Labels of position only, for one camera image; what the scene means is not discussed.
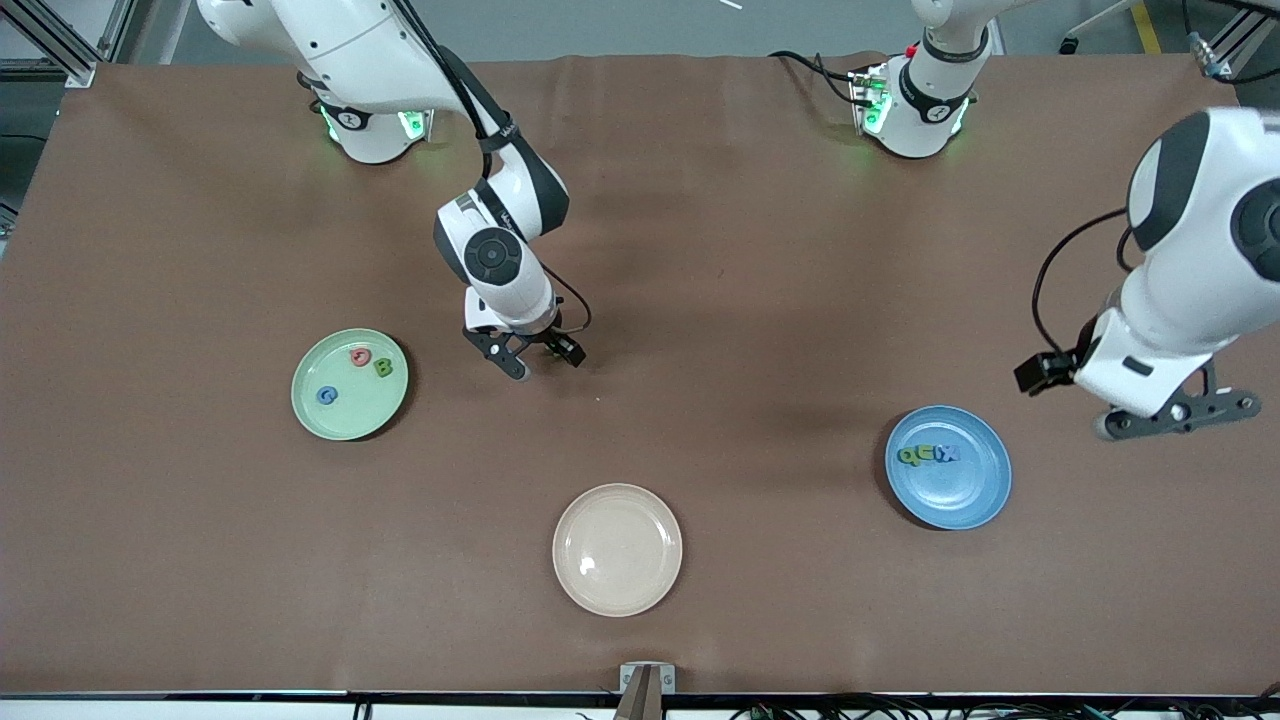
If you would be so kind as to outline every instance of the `green plate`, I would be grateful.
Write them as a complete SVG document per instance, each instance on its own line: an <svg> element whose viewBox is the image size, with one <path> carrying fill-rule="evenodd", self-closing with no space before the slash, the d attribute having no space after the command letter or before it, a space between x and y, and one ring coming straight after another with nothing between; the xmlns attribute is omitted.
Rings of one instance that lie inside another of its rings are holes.
<svg viewBox="0 0 1280 720"><path fill-rule="evenodd" d="M353 351L362 351L353 357ZM364 352L369 354L367 363ZM325 388L333 388L334 393ZM321 340L293 373L293 414L325 439L356 439L387 424L408 391L408 360L378 331L352 328Z"/></svg>

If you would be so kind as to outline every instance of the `plate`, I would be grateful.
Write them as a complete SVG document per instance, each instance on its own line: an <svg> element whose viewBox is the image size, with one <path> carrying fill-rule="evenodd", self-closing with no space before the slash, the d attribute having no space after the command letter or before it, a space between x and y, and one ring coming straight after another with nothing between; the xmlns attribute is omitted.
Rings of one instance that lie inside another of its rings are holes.
<svg viewBox="0 0 1280 720"><path fill-rule="evenodd" d="M573 602L626 618L658 605L676 583L684 552L680 525L662 498L613 483L584 492L564 510L552 564Z"/></svg>
<svg viewBox="0 0 1280 720"><path fill-rule="evenodd" d="M969 530L995 518L1014 474L996 430L950 405L920 407L890 433L888 484L916 518L946 530Z"/></svg>
<svg viewBox="0 0 1280 720"><path fill-rule="evenodd" d="M408 360L396 341L353 328L321 340L293 372L293 414L324 439L356 439L387 424L408 391Z"/></svg>

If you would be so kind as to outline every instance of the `plate rim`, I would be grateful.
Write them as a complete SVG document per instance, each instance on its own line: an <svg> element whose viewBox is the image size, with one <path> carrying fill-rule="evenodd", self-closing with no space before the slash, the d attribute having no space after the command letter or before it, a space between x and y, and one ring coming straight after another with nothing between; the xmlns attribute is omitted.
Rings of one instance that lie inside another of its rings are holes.
<svg viewBox="0 0 1280 720"><path fill-rule="evenodd" d="M303 368L307 365L307 360L311 357L311 355L321 345L329 342L330 340L333 340L333 338L335 338L338 336L343 336L343 334L371 334L371 336L376 336L380 340L384 340L392 347L396 348L397 359L399 360L401 366L404 368L403 387L399 391L399 398L396 401L396 410L393 410L392 414L385 420L383 420L381 423L379 423L376 427L374 427L369 432L364 432L364 433L349 436L349 437L348 436L342 436L342 434L332 434L330 436L330 434L324 434L324 433L319 432L319 429L316 427L314 427L308 421L310 416L307 416L307 418L303 416L305 415L303 409L298 406L300 393L297 392L298 383L302 379ZM334 332L326 334L325 337L320 338L310 348L307 348L307 351L305 354L302 354L302 359L298 360L298 365L293 369L293 379L289 382L289 405L293 407L293 416L298 420L298 424L302 425L303 428L306 428L306 430L308 433L316 436L320 439L326 439L326 441L330 441L330 442L349 442L349 441L353 441L353 439L360 439L362 437L369 437L369 436L376 433L379 429L381 429L383 425L385 425L387 423L389 423L390 419L394 418L397 413L399 413L401 406L404 405L404 397L408 396L410 373L411 373L411 369L408 366L408 356L404 355L404 348L401 347L398 342L396 342L396 338L393 338L392 336L389 336L389 334L387 334L387 333L384 333L381 331L375 331L372 328L343 328L340 331L334 331Z"/></svg>
<svg viewBox="0 0 1280 720"><path fill-rule="evenodd" d="M667 584L667 587L663 588L660 593L658 593L658 596L653 600L653 602L631 612L609 612L609 611L602 611L598 607L589 607L585 603L585 601L581 597L579 597L579 594L573 589L570 588L570 584L564 582L563 569L559 561L559 553L557 552L557 548L559 548L561 544L561 530L562 528L564 528L564 519L568 518L570 512L572 512L579 505L586 502L591 495L602 493L611 488L621 488L630 492L639 492L639 495L645 496L648 500L655 501L658 506L662 507L666 511L666 514L671 518L669 530L672 530L672 537L676 538L675 543L676 569L671 575L671 582ZM671 510L671 506L667 505L667 502L662 500L662 497L659 497L658 493L634 483L604 483L582 491L564 507L564 511L561 512L559 520L556 521L556 529L552 533L552 569L556 574L556 580L561 585L561 589L564 591L564 594L567 594L570 600L573 601L575 605L577 605L582 610L586 610L588 612L599 615L602 618L632 618L635 615L640 615L643 612L653 610L659 602L666 600L667 594L671 593L671 589L676 587L676 580L680 579L680 571L684 569L684 565L685 565L685 534L684 530L680 529L680 520L676 518L676 512Z"/></svg>
<svg viewBox="0 0 1280 720"><path fill-rule="evenodd" d="M997 461L1004 460L1005 466L1009 469L1009 482L1001 483L1002 492L998 496L998 501L992 506L989 515L987 516L979 515L978 521L945 524L945 523L938 523L929 518L924 518L923 515L916 512L915 509L908 505L905 500L902 500L902 493L905 492L905 488L900 487L900 483L893 482L893 470L891 469L893 466L892 461L896 459L896 455L893 454L893 436L897 434L899 429L906 425L908 420L910 420L913 416L923 414L929 410L945 410L947 413L959 413L961 415L969 416L973 420L977 420L982 427L987 428L987 430L989 430L991 434L996 438L996 443L998 447L998 452L996 454L996 460ZM1009 503L1009 497L1010 495L1012 495L1014 489L1014 462L1012 459L1009 456L1009 447L1005 445L1005 438L1000 437L1000 433L996 432L996 428L991 427L991 423L983 420L977 414L965 410L964 407L959 407L956 405L934 404L934 405L924 405L916 407L915 410L911 410L893 425L892 430L890 430L887 442L884 443L884 477L888 480L890 489L893 491L893 496L897 498L899 503L922 523L925 523L928 525L932 525L942 530L973 530L995 520L996 516L1000 515L1000 512L1005 509L1005 505Z"/></svg>

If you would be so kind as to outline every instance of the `brown table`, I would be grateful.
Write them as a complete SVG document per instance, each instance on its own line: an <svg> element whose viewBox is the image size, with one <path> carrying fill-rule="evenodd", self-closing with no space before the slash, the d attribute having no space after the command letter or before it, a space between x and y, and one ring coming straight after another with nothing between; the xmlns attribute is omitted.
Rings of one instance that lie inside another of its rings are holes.
<svg viewBox="0 0 1280 720"><path fill-rule="evenodd" d="M846 63L836 63L836 67ZM1185 58L998 58L928 161L887 156L763 59L568 58L479 74L568 183L538 242L588 295L579 370L516 384L460 334L430 241L467 128L388 167L324 140L287 68L104 67L70 92L0 264L0 689L1249 693L1280 670L1280 414L1107 445L1037 400L1034 272L1124 202L1147 143L1231 102ZM1055 265L1074 336L1120 227ZM376 327L415 387L374 439L288 402L315 341ZM1280 401L1280 334L1220 357ZM968 407L1012 455L975 530L908 520L902 413ZM561 510L652 488L685 533L637 618L561 591Z"/></svg>

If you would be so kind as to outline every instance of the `blue plate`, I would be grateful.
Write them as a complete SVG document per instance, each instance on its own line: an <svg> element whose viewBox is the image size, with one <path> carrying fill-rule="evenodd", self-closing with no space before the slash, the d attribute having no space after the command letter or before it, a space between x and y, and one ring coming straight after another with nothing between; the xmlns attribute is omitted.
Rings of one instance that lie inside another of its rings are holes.
<svg viewBox="0 0 1280 720"><path fill-rule="evenodd" d="M884 451L888 484L913 515L945 530L969 530L1009 500L1014 471L996 430L950 405L911 411Z"/></svg>

